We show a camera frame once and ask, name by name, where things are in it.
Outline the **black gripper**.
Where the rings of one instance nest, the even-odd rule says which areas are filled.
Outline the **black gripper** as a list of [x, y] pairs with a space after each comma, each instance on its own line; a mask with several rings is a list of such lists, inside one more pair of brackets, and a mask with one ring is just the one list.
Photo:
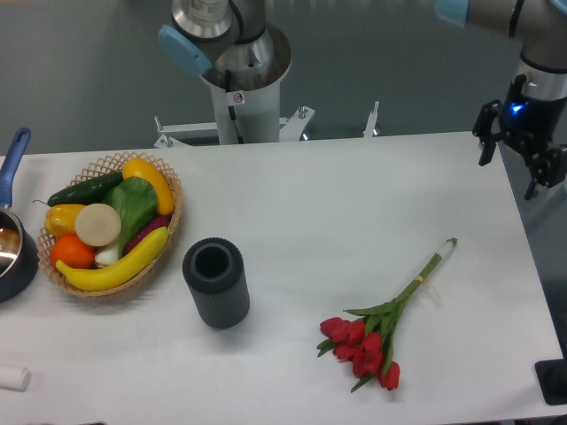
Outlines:
[[505, 144], [523, 157], [530, 172], [525, 200], [535, 196], [537, 186], [552, 188], [566, 177], [566, 145], [553, 142], [566, 98], [528, 97], [524, 93], [528, 82], [526, 74], [517, 75], [509, 86], [503, 109], [500, 100], [484, 104], [471, 130], [481, 149], [478, 164], [485, 166], [492, 161], [496, 143], [501, 140], [501, 133], [493, 132], [493, 123], [500, 117]]

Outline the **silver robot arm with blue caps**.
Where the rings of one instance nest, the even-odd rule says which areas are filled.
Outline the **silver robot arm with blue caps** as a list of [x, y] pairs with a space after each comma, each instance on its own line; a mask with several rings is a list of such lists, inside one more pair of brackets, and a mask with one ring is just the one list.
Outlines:
[[[566, 4], [563, 1], [438, 1], [440, 19], [481, 27], [522, 44], [504, 100], [484, 104], [472, 133], [479, 162], [504, 143], [524, 160], [529, 190], [566, 177], [566, 148], [553, 133], [566, 106]], [[223, 144], [281, 139], [280, 82], [291, 65], [285, 35], [266, 20], [262, 1], [175, 1], [159, 43], [184, 72], [209, 86]]]

